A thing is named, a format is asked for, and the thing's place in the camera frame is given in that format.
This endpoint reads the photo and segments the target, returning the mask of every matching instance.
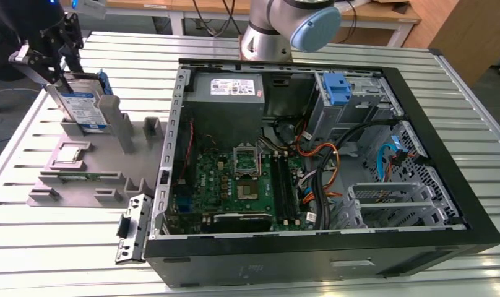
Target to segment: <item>desk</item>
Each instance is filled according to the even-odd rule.
[[[222,0],[196,0],[201,14],[205,19],[227,19],[227,9]],[[227,0],[229,7],[231,7],[231,0]],[[410,7],[406,14],[399,14],[393,11],[391,4],[381,4],[371,2],[357,8],[358,13],[358,28],[377,28],[395,30],[391,35],[387,46],[401,47],[413,30],[415,24],[422,20],[421,16]],[[234,19],[249,21],[249,14],[251,12],[251,0],[237,0],[234,9]],[[194,0],[174,0],[170,11],[171,24],[175,35],[183,35],[183,19],[199,18],[195,10]],[[354,11],[347,11],[343,14],[342,27],[351,27],[354,19]]]
[[[235,1],[234,19],[249,21],[251,0]],[[68,7],[71,0],[62,0],[62,3]],[[229,18],[222,0],[196,0],[196,3],[205,19],[226,20]],[[227,4],[231,7],[231,0],[227,0]],[[107,6],[108,14],[168,17],[174,35],[184,35],[186,18],[199,18],[192,0],[107,0]],[[399,14],[391,9],[391,4],[378,2],[362,5],[357,8],[357,27],[394,30],[387,46],[401,47],[414,25],[422,21],[422,18],[411,7],[406,14]],[[353,19],[354,12],[347,11],[343,14],[342,27],[351,27]]]
[[[500,231],[500,128],[442,56],[426,49],[330,45],[294,51],[295,62],[399,68],[449,151]],[[132,121],[164,121],[179,58],[239,59],[235,38],[92,32],[87,72],[104,68]],[[26,205],[60,139],[63,113],[46,92],[0,156],[0,296],[500,297],[500,246],[410,277],[172,290],[148,264],[115,266],[123,209]]]

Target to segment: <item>metal table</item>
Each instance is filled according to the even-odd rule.
[[[88,72],[104,68],[110,74],[132,120],[166,119],[179,57],[238,59],[239,49],[231,38],[94,32],[82,56]],[[313,54],[295,51],[294,57],[401,69],[500,230],[500,128],[445,58],[422,49],[350,45]],[[60,120],[43,92],[0,157],[0,295],[500,296],[500,246],[411,277],[171,290],[147,264],[115,266],[122,210],[26,205],[63,133]]]

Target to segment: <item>ram slot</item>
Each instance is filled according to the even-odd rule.
[[[282,185],[285,193],[285,207],[286,207],[286,216],[290,222],[294,222],[297,219],[297,205],[295,205],[295,196],[294,196],[294,186],[293,186],[293,173],[290,168],[290,162],[286,157],[281,157],[281,171],[282,171]]]
[[[274,205],[279,223],[297,219],[297,206],[294,204],[294,190],[291,170],[286,157],[271,158]]]
[[[273,174],[274,207],[277,209],[278,222],[282,223],[286,219],[286,213],[279,158],[270,159],[270,169]]]

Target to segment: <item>sticker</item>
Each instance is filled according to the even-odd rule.
[[[102,110],[96,107],[96,98],[91,93],[62,93],[64,106],[76,123],[91,132],[102,132],[107,121]]]
[[[257,95],[253,79],[214,79],[211,81],[213,95]]]
[[[399,19],[399,22],[402,22],[402,23],[417,23],[418,21],[411,20],[411,19]]]
[[[317,213],[309,212],[307,213],[307,221],[317,222]]]
[[[168,6],[166,6],[166,5],[156,5],[156,4],[144,4],[144,7],[146,8],[162,8],[162,9],[168,8]]]
[[[302,135],[303,135],[303,137],[306,137],[307,140],[311,140],[311,138],[314,138],[314,136],[311,135],[311,133],[309,133],[307,131],[303,131]]]

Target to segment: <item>circuit board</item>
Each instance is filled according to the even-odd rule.
[[[271,154],[263,154],[257,160],[253,154],[238,154],[235,162],[233,153],[205,153],[196,162],[195,187],[191,197],[175,197],[174,209],[179,214],[179,227],[184,233],[199,233],[198,221],[205,214],[215,213],[266,213],[274,217],[274,231],[303,230],[305,225],[278,222],[273,175]],[[251,176],[235,177],[235,166],[243,169],[259,168],[258,178]],[[297,172],[303,167],[301,157],[289,158],[291,178],[297,179]]]

